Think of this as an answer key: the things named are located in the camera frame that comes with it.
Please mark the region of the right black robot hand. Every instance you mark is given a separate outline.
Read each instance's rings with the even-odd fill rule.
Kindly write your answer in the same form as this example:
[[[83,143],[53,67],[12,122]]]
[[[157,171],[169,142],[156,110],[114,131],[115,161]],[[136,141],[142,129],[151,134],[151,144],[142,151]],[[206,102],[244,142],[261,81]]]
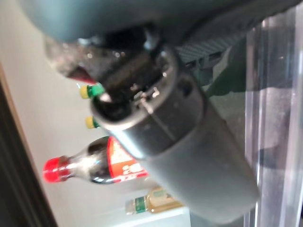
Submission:
[[[185,62],[297,0],[21,0],[63,76],[100,83],[99,125],[192,212],[225,224],[256,204],[252,169]]]

